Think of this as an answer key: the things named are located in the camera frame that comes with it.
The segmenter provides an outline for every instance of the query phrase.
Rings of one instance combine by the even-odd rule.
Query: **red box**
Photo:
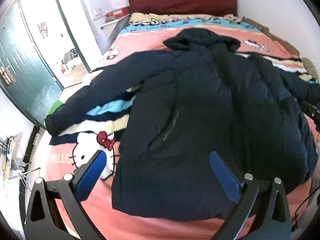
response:
[[[107,13],[107,17],[115,16],[116,19],[126,16],[130,13],[129,6],[123,7],[112,12]]]

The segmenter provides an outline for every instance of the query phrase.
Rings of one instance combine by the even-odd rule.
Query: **bed sheet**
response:
[[[115,64],[137,51],[166,49],[162,44],[164,40],[175,36],[183,28],[193,27],[206,28],[221,35],[237,38],[241,41],[238,53],[244,57],[251,53],[260,53],[263,57],[272,60],[277,67],[307,75],[298,57],[288,53],[279,43],[273,42],[258,30],[239,24],[230,24],[227,19],[223,18],[215,20],[191,19],[188,24],[184,24],[183,21],[162,23],[162,26],[139,25],[141,28],[136,28],[136,26],[130,25],[126,27],[100,61],[100,66]],[[52,138],[50,154],[46,162],[45,179],[61,179],[65,173],[72,173],[81,164],[86,163],[96,150],[104,150],[108,157],[107,165],[88,200],[81,204],[106,239],[210,239],[222,225],[223,220],[174,222],[129,216],[112,209],[111,185],[113,174],[116,171],[116,162],[119,159],[119,142],[128,122],[137,88],[125,91],[103,106],[97,106],[87,112],[86,116],[77,124]],[[315,141],[317,141],[319,133],[312,125],[313,122],[308,121]],[[311,180],[287,196],[292,217],[296,208],[308,196],[310,185]],[[64,222],[73,229],[62,202],[57,200],[57,204]],[[305,208],[306,204],[300,209],[298,215],[301,215]],[[252,220],[253,218],[250,218],[246,222],[239,237],[247,233]]]

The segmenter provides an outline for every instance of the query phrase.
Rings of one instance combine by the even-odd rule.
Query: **door panel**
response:
[[[21,108],[40,124],[48,109],[61,94],[31,41],[15,1],[0,22],[0,67],[8,67],[16,82],[1,83]]]

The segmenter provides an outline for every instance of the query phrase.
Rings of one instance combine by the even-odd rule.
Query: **metal bolt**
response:
[[[39,177],[39,178],[36,178],[36,184],[40,184],[42,182],[42,178]]]
[[[280,178],[275,178],[275,183],[276,184],[281,184],[281,179]]]
[[[66,175],[63,176],[64,180],[71,180],[72,179],[72,174],[71,173],[67,173]]]
[[[252,176],[251,173],[246,173],[246,174],[244,175],[244,178],[247,179],[247,180],[253,180],[253,176]]]

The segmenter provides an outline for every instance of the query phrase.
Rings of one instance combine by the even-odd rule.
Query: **wire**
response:
[[[314,193],[316,193],[317,192],[317,190],[319,190],[320,189],[320,186],[318,186],[301,204],[300,204],[300,206],[297,208],[297,210],[295,211],[295,213],[294,213],[294,219],[295,219],[295,224],[294,224],[294,227],[296,228],[296,229],[298,229],[298,217],[297,217],[297,212],[298,212],[298,210],[302,207],[302,205],[314,194]]]

